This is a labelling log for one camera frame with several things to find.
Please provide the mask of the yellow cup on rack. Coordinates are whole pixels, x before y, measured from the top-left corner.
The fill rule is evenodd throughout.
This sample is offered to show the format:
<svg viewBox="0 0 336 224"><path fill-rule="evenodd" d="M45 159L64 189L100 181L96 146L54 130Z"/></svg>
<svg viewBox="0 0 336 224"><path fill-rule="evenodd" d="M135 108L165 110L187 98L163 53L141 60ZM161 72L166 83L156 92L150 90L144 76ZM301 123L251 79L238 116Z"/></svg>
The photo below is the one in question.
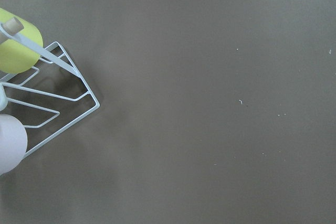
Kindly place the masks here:
<svg viewBox="0 0 336 224"><path fill-rule="evenodd" d="M38 28L28 21L16 16L23 24L20 32L33 42L43 46L43 38ZM30 69L40 58L36 52L28 49L14 40L7 40L1 44L1 71L5 73L22 73Z"/></svg>

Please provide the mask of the pink cup on rack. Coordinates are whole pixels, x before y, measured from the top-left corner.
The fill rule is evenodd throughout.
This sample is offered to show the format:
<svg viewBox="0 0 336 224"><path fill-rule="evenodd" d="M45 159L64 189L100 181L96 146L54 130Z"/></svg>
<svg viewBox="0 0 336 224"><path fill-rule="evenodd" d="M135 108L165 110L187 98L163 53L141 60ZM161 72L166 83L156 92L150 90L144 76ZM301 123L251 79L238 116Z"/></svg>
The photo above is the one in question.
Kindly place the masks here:
<svg viewBox="0 0 336 224"><path fill-rule="evenodd" d="M14 169L27 150L27 133L15 117L1 114L1 175Z"/></svg>

